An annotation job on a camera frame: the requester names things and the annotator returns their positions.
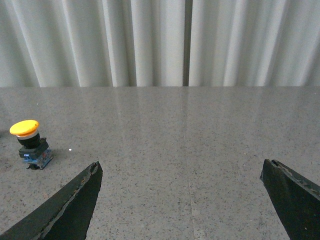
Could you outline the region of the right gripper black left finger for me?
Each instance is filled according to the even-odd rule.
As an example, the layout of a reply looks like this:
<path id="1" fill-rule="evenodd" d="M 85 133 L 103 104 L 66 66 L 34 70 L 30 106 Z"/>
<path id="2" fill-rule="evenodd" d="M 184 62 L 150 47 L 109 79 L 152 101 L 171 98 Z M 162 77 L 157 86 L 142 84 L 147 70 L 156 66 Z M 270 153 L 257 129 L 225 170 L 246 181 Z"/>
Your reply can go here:
<path id="1" fill-rule="evenodd" d="M 84 240 L 101 189 L 93 162 L 42 205 L 0 235 L 2 240 Z"/>

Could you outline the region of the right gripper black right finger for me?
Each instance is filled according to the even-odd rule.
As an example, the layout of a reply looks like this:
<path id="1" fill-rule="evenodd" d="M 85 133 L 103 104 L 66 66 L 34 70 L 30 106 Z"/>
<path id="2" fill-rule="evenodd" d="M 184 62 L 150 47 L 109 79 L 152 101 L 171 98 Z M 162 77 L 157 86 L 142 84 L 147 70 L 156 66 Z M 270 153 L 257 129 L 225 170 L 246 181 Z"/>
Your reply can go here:
<path id="1" fill-rule="evenodd" d="M 265 159 L 260 180 L 291 240 L 320 238 L 320 186 L 277 160 Z"/>

